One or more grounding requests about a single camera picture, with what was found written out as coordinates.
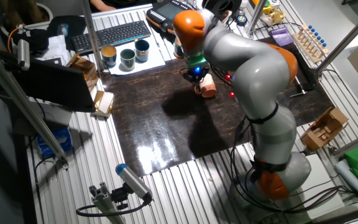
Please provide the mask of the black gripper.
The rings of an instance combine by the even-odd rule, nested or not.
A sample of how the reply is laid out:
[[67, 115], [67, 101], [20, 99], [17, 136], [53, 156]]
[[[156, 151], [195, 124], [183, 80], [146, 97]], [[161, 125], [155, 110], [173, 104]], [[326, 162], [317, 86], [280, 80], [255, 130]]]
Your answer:
[[209, 72], [209, 67], [191, 67], [184, 69], [183, 78], [195, 85], [203, 81], [206, 74]]

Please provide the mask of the person's bare hand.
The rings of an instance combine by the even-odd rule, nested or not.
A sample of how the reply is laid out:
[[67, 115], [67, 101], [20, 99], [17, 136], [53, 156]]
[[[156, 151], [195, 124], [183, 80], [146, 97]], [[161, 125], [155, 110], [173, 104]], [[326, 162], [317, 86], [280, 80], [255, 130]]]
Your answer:
[[116, 10], [115, 7], [108, 6], [102, 0], [90, 0], [89, 1], [98, 11], [114, 11]]

